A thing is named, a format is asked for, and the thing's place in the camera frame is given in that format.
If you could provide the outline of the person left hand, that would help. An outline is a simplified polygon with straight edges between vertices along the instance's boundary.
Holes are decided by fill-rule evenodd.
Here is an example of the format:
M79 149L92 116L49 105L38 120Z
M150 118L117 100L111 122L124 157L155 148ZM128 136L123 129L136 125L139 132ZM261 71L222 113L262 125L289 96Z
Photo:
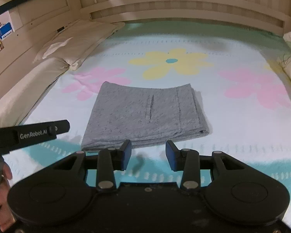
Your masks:
M9 181L12 179L11 169L4 163L2 171L2 181L0 184L0 231L5 232L15 223L15 219L7 202L7 196L10 190Z

